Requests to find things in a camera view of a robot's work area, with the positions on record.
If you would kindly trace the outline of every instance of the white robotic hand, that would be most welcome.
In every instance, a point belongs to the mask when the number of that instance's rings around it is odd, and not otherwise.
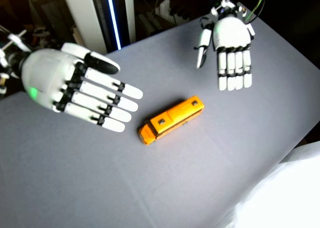
[[[251,24],[243,21],[245,9],[235,6],[230,0],[222,0],[219,7],[212,8],[211,14],[216,22],[205,18],[209,22],[206,25],[202,23],[197,68],[204,64],[213,39],[213,48],[217,52],[219,89],[233,91],[249,88],[252,85],[250,45],[255,32]]]
[[[119,70],[103,55],[65,43],[61,51],[31,53],[22,65],[21,79],[27,93],[43,107],[123,132],[123,123],[132,117],[127,111],[137,111],[138,105],[108,89],[134,99],[141,99],[143,92],[109,76]]]

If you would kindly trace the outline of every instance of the back of robotic hand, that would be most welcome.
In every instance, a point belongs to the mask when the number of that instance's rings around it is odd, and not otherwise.
[[[61,50],[24,49],[21,54],[24,55],[15,55],[11,62],[2,57],[1,64],[6,61],[7,72],[1,77],[21,77],[29,96],[45,108],[114,132],[123,132],[124,123],[132,118],[129,112],[138,110],[138,104],[123,95],[141,99],[143,92],[110,77],[120,67],[101,54],[73,43],[65,43]],[[15,73],[10,63],[18,64]]]
[[[213,40],[217,52],[218,85],[221,91],[240,90],[252,85],[250,46],[255,32],[244,23],[246,9],[231,0],[211,9],[211,17],[201,19],[203,29],[198,50],[197,69],[206,61],[206,53]]]

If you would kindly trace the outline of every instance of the gray table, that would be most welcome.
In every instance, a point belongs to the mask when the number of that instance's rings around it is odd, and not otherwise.
[[[196,70],[198,20],[108,55],[141,88],[124,133],[33,103],[0,102],[0,227],[207,228],[320,120],[320,71],[261,20],[253,86],[218,91],[216,54]],[[151,146],[145,116],[198,95],[203,114]]]

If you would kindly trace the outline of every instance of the toy vehicle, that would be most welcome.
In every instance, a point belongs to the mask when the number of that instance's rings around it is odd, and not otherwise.
[[[167,111],[147,120],[138,131],[143,143],[150,145],[186,122],[200,115],[205,105],[197,96],[168,109]]]

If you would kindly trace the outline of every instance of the green indicator light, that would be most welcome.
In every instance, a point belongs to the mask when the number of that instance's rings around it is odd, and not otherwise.
[[[30,90],[29,90],[29,96],[35,100],[38,96],[38,90],[34,87],[31,87]]]

